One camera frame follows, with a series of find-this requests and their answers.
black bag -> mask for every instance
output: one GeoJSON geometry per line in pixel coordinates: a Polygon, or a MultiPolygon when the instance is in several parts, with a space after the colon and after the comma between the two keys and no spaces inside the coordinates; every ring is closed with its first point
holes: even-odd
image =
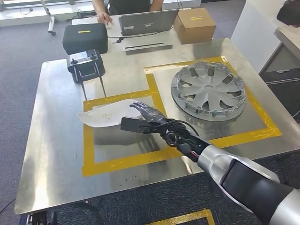
{"type": "Polygon", "coordinates": [[[300,25],[300,0],[285,1],[277,19],[286,25],[300,25]]]}

yellow tape square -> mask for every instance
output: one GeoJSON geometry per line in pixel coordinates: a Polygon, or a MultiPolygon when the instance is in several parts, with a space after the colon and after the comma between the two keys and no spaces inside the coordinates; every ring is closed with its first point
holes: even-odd
{"type": "MultiPolygon", "coordinates": [[[[228,66],[235,75],[237,73],[225,58],[225,57],[216,57],[210,59],[202,59],[210,62],[222,62],[228,66]]],[[[124,100],[127,98],[142,98],[151,96],[153,100],[154,105],[161,110],[162,113],[166,115],[166,111],[162,103],[160,92],[158,89],[155,76],[153,72],[158,70],[172,69],[183,67],[187,65],[191,65],[197,62],[194,61],[186,61],[186,62],[179,62],[173,64],[166,64],[152,67],[145,67],[144,71],[147,78],[148,90],[141,90],[136,92],[130,92],[126,94],[121,94],[116,96],[110,96],[105,98],[93,99],[84,102],[84,111],[90,111],[94,106],[104,105],[118,102],[121,100],[124,100]]],[[[275,137],[282,135],[281,132],[273,122],[273,120],[262,108],[257,99],[256,99],[247,87],[246,87],[246,92],[247,94],[248,101],[256,110],[256,112],[259,115],[259,117],[265,124],[266,128],[254,130],[246,133],[240,133],[237,135],[231,135],[217,139],[210,140],[210,143],[214,144],[219,148],[225,148],[229,146],[254,142],[261,139],[265,139],[269,137],[275,137]]],[[[158,150],[153,152],[147,152],[143,154],[137,154],[133,156],[116,158],[106,162],[95,163],[94,156],[94,145],[92,127],[89,127],[84,124],[84,165],[82,167],[82,174],[84,177],[93,176],[100,173],[107,173],[116,170],[122,170],[130,167],[145,165],[149,163],[159,162],[163,160],[167,160],[174,157],[182,156],[179,151],[172,148],[166,147],[163,150],[158,150]]]]}

metal table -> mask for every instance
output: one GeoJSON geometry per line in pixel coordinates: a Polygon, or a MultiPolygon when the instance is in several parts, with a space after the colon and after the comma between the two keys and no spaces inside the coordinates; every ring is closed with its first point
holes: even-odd
{"type": "Polygon", "coordinates": [[[87,99],[90,99],[84,103],[81,86],[73,83],[66,60],[42,65],[15,213],[44,211],[201,172],[176,150],[166,150],[166,144],[156,135],[125,133],[118,126],[94,130],[84,126],[77,117],[84,106],[88,110],[123,98],[138,98],[164,107],[170,118],[193,123],[204,138],[250,159],[300,149],[300,127],[229,39],[102,57],[108,97],[103,98],[99,79],[94,79],[84,82],[87,99]],[[212,57],[229,63],[248,88],[248,103],[237,119],[195,121],[179,111],[172,100],[170,82],[176,71],[192,63],[187,62],[189,60],[212,57]]]}

person's hand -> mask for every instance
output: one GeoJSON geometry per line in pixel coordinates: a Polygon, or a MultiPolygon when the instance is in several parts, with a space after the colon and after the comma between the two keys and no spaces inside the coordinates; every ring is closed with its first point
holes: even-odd
{"type": "Polygon", "coordinates": [[[110,17],[107,13],[99,13],[97,15],[97,19],[99,23],[110,23],[112,22],[112,17],[110,17]]]}

black cable on desk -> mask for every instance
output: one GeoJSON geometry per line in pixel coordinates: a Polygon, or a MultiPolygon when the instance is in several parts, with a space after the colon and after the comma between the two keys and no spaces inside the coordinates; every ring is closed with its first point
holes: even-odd
{"type": "Polygon", "coordinates": [[[6,205],[5,207],[2,208],[2,209],[0,211],[0,214],[1,214],[2,212],[3,212],[5,209],[6,209],[8,206],[9,206],[10,204],[11,204],[11,203],[12,203],[13,201],[14,201],[14,200],[16,200],[16,199],[14,198],[14,199],[11,200],[10,203],[8,203],[8,205],[6,205]]]}

